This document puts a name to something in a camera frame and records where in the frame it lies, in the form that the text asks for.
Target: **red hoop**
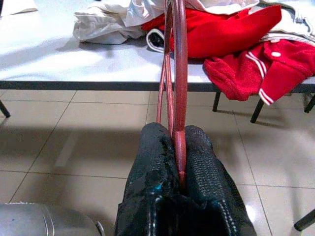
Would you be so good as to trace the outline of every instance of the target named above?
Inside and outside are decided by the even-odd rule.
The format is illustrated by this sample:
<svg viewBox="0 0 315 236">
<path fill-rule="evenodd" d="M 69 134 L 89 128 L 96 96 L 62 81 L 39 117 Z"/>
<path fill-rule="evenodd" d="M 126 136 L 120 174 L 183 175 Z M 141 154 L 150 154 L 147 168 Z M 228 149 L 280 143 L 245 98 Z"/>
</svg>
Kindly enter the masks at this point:
<svg viewBox="0 0 315 236">
<path fill-rule="evenodd" d="M 170 65 L 170 37 L 172 31 L 174 33 L 175 99 L 173 99 Z M 164 60 L 157 103 L 158 123 L 161 122 L 164 83 L 166 84 L 167 95 L 168 129 L 175 146 L 180 184 L 184 188 L 186 183 L 187 27 L 183 0 L 168 0 L 165 3 Z"/>
</svg>

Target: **chair leg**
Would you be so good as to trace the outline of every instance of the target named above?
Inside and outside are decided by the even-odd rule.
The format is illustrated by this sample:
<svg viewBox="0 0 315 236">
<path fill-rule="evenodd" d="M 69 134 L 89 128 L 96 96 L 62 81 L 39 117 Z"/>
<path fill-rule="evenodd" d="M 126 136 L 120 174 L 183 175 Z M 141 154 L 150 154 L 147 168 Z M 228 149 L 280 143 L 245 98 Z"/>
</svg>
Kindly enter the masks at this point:
<svg viewBox="0 0 315 236">
<path fill-rule="evenodd" d="M 215 97 L 215 101 L 214 101 L 214 103 L 213 103 L 213 108 L 212 108 L 212 111 L 213 111 L 213 112 L 216 112 L 217 109 L 218 109 L 218 104 L 219 104 L 220 95 L 221 95 L 221 92 L 216 92 L 216 97 Z"/>
<path fill-rule="evenodd" d="M 259 116 L 259 113 L 260 113 L 260 111 L 261 111 L 263 105 L 264 105 L 264 102 L 260 99 L 260 100 L 258 101 L 258 104 L 257 104 L 257 106 L 256 106 L 256 109 L 255 109 L 255 111 L 254 111 L 254 113 L 253 113 L 253 115 L 252 115 L 251 123 L 255 123 L 255 122 L 256 122 L 256 120 L 257 120 L 257 118 L 258 118 L 258 116 Z"/>
<path fill-rule="evenodd" d="M 315 209 L 300 219 L 298 222 L 294 224 L 294 227 L 298 231 L 302 231 L 306 229 L 308 226 L 315 223 Z"/>
<path fill-rule="evenodd" d="M 304 112 L 309 113 L 314 105 L 315 105 L 315 95 L 312 97 L 311 101 L 309 102 L 309 104 L 304 109 Z"/>
<path fill-rule="evenodd" d="M 5 117 L 9 118 L 11 116 L 10 112 L 7 110 L 7 108 L 4 106 L 4 104 L 0 100 L 0 111 L 5 115 Z"/>
</svg>

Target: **white stripe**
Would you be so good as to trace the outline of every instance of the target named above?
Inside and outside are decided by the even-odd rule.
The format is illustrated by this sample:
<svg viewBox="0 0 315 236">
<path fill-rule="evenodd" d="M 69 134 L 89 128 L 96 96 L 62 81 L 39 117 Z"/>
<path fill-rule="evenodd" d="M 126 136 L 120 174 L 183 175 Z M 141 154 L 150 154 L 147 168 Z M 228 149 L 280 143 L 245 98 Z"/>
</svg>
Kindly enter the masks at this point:
<svg viewBox="0 0 315 236">
<path fill-rule="evenodd" d="M 253 58 L 255 58 L 256 60 L 258 60 L 260 62 L 260 64 L 262 65 L 262 68 L 264 69 L 265 74 L 267 74 L 267 68 L 265 66 L 265 63 L 261 60 L 259 60 L 257 57 L 255 57 L 255 55 L 252 52 L 248 52 L 249 55 L 251 55 Z"/>
<path fill-rule="evenodd" d="M 268 100 L 264 97 L 264 95 L 261 92 L 261 89 L 259 90 L 258 94 L 259 94 L 261 100 L 263 100 L 264 103 L 266 103 L 268 106 L 270 106 L 270 102 L 268 102 Z"/>
<path fill-rule="evenodd" d="M 271 103 L 274 103 L 274 100 L 272 100 L 266 93 L 264 90 L 262 90 L 262 88 L 260 89 L 261 92 L 264 94 L 264 96 L 271 102 Z"/>
<path fill-rule="evenodd" d="M 252 61 L 254 61 L 255 63 L 256 63 L 256 65 L 258 66 L 258 68 L 259 68 L 259 71 L 260 71 L 260 74 L 261 74 L 261 77 L 262 78 L 265 78 L 265 74 L 264 74 L 264 72 L 263 72 L 263 70 L 262 70 L 262 68 L 261 68 L 261 65 L 260 65 L 260 63 L 255 59 L 255 58 L 252 58 L 250 55 L 248 55 L 248 54 L 246 54 L 245 55 L 247 58 L 249 58 L 249 59 L 251 59 Z"/>
</svg>

